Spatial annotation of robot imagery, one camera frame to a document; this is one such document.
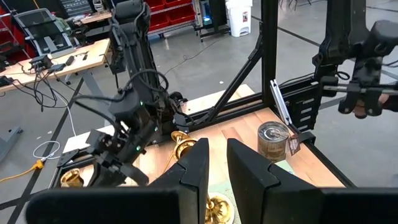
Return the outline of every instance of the wooden tabletop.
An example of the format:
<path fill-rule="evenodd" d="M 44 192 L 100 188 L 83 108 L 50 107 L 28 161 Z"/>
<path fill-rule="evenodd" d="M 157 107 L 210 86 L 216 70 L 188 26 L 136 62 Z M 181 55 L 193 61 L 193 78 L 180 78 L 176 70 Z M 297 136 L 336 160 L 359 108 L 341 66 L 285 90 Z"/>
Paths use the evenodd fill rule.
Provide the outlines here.
<path fill-rule="evenodd" d="M 192 101 L 188 101 L 184 105 L 184 112 L 187 114 L 204 110 L 209 106 L 213 106 L 222 91 L 212 95 L 204 96 Z M 253 94 L 254 92 L 247 86 L 241 85 L 232 100 Z M 269 108 L 256 111 L 254 113 L 241 116 L 220 124 L 216 124 L 189 135 L 193 138 L 208 138 L 210 143 L 210 173 L 209 185 L 224 182 L 229 179 L 228 165 L 226 158 L 226 144 L 228 138 L 235 138 L 245 143 L 253 150 L 257 150 L 257 129 L 268 121 L 281 120 Z M 113 134 L 113 127 L 107 126 L 99 129 L 99 131 Z M 70 138 L 63 150 L 68 152 L 78 148 L 87 146 L 86 139 L 89 133 L 81 134 Z M 175 146 L 174 142 L 166 142 L 156 146 L 146 147 L 147 153 L 140 155 L 134 162 L 134 165 L 142 170 L 152 182 L 158 178 L 165 169 L 166 163 Z M 344 185 L 322 164 L 321 161 L 308 149 L 305 144 L 300 145 L 301 150 L 294 156 L 287 154 L 287 162 L 293 168 L 295 175 L 301 179 L 317 186 L 317 187 L 344 187 Z M 81 177 L 88 183 L 93 175 L 93 166 L 87 166 L 81 169 Z M 131 179 L 126 179 L 124 185 L 135 185 Z"/>
<path fill-rule="evenodd" d="M 85 17 L 80 20 L 82 24 L 89 24 L 91 22 L 102 21 L 104 19 L 109 19 L 112 17 L 112 12 L 104 11 L 104 12 L 96 12 L 91 16 Z"/>
<path fill-rule="evenodd" d="M 57 77 L 62 77 L 64 75 L 68 75 L 71 73 L 79 72 L 82 70 L 86 70 L 89 68 L 94 68 L 99 65 L 104 64 L 105 61 L 105 55 L 109 49 L 111 41 L 109 39 L 103 39 L 95 42 L 94 44 L 85 46 L 85 47 L 80 47 L 79 49 L 76 49 L 71 54 L 52 59 L 52 63 L 54 65 L 60 64 L 60 63 L 65 63 L 70 56 L 75 56 L 75 60 L 70 66 L 66 66 L 62 71 L 55 72 L 55 75 Z M 86 60 L 83 60 L 84 55 L 82 53 L 87 52 L 87 58 Z M 29 73 L 29 69 L 31 68 L 30 62 L 31 59 L 27 59 L 24 61 L 19 62 L 21 65 L 23 65 L 23 69 L 25 72 Z M 11 77 L 13 79 L 18 79 L 22 84 L 28 84 L 31 82 L 34 82 L 35 80 L 35 73 L 34 71 L 31 71 L 32 74 L 25 74 L 22 72 L 22 67 L 19 64 L 15 64 L 13 66 L 7 67 L 5 71 L 0 73 L 0 76 L 5 75 L 7 77 Z M 49 75 L 48 78 L 55 78 L 54 74 Z M 14 82 L 14 84 L 18 87 L 21 87 L 18 82 Z M 5 92 L 9 90 L 14 90 L 16 87 L 14 85 L 8 85 L 8 86 L 3 86 L 0 88 L 0 92 Z"/>

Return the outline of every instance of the gray floor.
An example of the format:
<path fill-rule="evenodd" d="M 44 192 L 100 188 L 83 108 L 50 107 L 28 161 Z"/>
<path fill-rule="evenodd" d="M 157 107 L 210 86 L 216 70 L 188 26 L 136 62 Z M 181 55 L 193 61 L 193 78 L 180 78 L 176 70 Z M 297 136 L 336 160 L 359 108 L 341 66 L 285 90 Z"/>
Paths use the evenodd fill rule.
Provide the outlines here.
<path fill-rule="evenodd" d="M 310 6 L 307 1 L 299 0 L 296 11 L 285 7 L 280 10 L 279 26 L 305 39 L 320 43 L 325 35 L 326 1 L 315 2 Z M 398 1 L 373 0 L 368 6 L 398 10 Z M 252 14 L 260 17 L 259 0 L 254 0 Z M 389 19 L 398 22 L 396 12 L 380 9 L 368 9 L 367 24 L 370 28 L 374 21 Z M 224 90 L 239 72 L 251 53 L 259 33 L 258 22 L 252 20 L 252 33 L 241 38 L 228 35 L 210 37 L 200 43 L 192 29 L 187 29 L 168 37 L 166 40 L 153 40 L 152 50 L 155 62 L 161 72 L 166 72 L 183 61 L 183 56 L 192 57 L 213 42 L 211 47 L 194 59 L 188 60 L 167 74 L 170 91 L 178 90 L 188 99 L 195 99 L 210 93 Z M 284 31 L 278 31 L 277 80 L 286 81 L 314 71 L 311 57 L 318 52 L 318 47 Z M 398 50 L 386 58 L 386 62 L 395 60 Z M 260 91 L 260 63 L 244 81 L 253 90 Z M 352 73 L 353 62 L 346 62 L 340 70 Z M 393 82 L 398 70 L 386 69 L 382 76 L 383 83 Z M 104 67 L 92 69 L 105 95 L 113 95 L 116 90 L 114 77 Z M 119 76 L 121 83 L 127 80 L 126 74 Z M 80 77 L 72 77 L 72 87 L 76 87 Z M 67 98 L 72 91 L 61 83 L 52 82 L 55 89 Z M 81 93 L 89 93 L 85 84 Z M 17 144 L 0 163 L 0 179 L 21 173 L 35 162 L 33 149 L 52 137 L 65 109 L 44 109 L 33 98 L 19 91 L 9 91 L 0 98 L 0 134 L 15 124 L 24 128 Z M 73 122 L 77 134 L 100 128 L 103 121 L 91 113 L 74 106 Z M 392 176 L 398 173 L 398 150 L 395 136 L 398 119 L 396 114 L 385 111 L 382 116 L 358 120 L 353 115 L 342 115 L 336 106 L 324 109 L 318 116 L 316 128 L 317 147 L 341 169 L 356 185 L 367 187 L 389 186 Z M 73 136 L 70 121 L 62 126 L 57 141 L 63 148 L 69 137 Z M 41 172 L 33 191 L 37 192 L 49 186 L 56 161 L 48 161 Z M 19 198 L 27 186 L 32 173 L 0 184 L 0 203 Z M 6 223 L 15 207 L 0 210 L 0 223 Z M 17 223 L 24 223 L 23 213 Z"/>

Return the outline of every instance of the white cable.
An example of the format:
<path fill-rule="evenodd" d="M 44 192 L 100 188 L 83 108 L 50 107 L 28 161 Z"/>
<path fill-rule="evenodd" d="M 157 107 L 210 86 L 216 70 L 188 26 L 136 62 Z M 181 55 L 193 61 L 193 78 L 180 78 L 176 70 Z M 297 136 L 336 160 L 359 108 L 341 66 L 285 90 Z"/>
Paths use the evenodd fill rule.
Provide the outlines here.
<path fill-rule="evenodd" d="M 65 100 L 63 100 L 63 98 L 62 98 L 58 93 L 55 92 L 55 94 L 61 99 L 61 101 L 65 104 L 65 106 L 67 106 L 68 113 L 69 113 L 69 118 L 70 118 L 70 124 L 72 125 L 72 131 L 73 131 L 73 134 L 76 136 L 75 127 L 73 126 L 73 120 L 72 120 L 72 114 L 71 114 L 71 112 L 70 112 L 70 108 L 69 108 L 67 102 L 65 102 Z M 45 157 L 43 157 L 43 156 L 36 156 L 36 155 L 35 155 L 36 150 L 38 150 L 38 149 L 39 149 L 40 147 L 42 147 L 43 145 L 49 144 L 49 143 L 58 144 L 58 147 L 56 148 L 56 150 L 54 150 L 54 151 L 51 152 L 48 156 L 45 156 Z M 42 159 L 42 160 L 47 160 L 47 159 L 58 159 L 60 156 L 56 156 L 56 157 L 53 157 L 53 156 L 54 156 L 54 154 L 55 154 L 60 148 L 61 148 L 61 144 L 60 144 L 59 142 L 57 142 L 57 141 L 46 141 L 46 142 L 43 142 L 42 144 L 40 144 L 39 146 L 37 146 L 37 147 L 33 150 L 33 153 L 32 153 L 32 154 L 33 154 L 33 157 L 38 158 L 38 159 Z"/>

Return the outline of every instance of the cardboard label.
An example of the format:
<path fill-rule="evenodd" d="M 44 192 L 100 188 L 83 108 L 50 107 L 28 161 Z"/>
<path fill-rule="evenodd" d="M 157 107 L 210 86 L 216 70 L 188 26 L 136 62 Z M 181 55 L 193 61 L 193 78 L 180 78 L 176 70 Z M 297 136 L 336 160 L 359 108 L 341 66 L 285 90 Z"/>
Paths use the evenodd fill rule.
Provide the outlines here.
<path fill-rule="evenodd" d="M 291 137 L 287 139 L 287 145 L 290 150 L 290 154 L 293 156 L 300 150 L 300 143 L 299 140 L 297 139 L 297 135 L 293 134 Z"/>
<path fill-rule="evenodd" d="M 248 21 L 248 12 L 243 12 L 243 22 Z"/>

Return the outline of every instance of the can lid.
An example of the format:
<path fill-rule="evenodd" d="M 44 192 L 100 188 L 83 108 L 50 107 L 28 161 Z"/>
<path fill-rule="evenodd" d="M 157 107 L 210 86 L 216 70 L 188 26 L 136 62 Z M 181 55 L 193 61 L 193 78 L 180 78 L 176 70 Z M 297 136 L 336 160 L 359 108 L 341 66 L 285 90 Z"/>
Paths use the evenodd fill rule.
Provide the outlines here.
<path fill-rule="evenodd" d="M 260 125 L 258 129 L 260 138 L 266 141 L 282 141 L 288 138 L 289 130 L 287 127 L 276 121 L 269 121 Z"/>

